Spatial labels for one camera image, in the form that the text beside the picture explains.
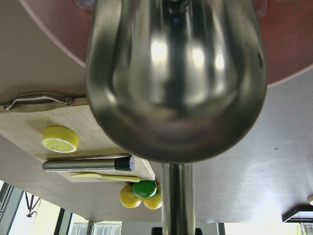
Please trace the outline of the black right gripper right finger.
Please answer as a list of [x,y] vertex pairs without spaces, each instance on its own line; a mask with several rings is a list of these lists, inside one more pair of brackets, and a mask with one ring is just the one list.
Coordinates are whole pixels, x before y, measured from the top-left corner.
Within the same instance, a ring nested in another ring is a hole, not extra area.
[[201,228],[195,229],[195,235],[203,235]]

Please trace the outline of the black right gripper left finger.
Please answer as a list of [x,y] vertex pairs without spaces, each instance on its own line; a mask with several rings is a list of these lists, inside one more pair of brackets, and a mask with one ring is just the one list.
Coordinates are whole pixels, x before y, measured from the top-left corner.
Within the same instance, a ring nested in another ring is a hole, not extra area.
[[162,235],[162,227],[153,227],[151,235]]

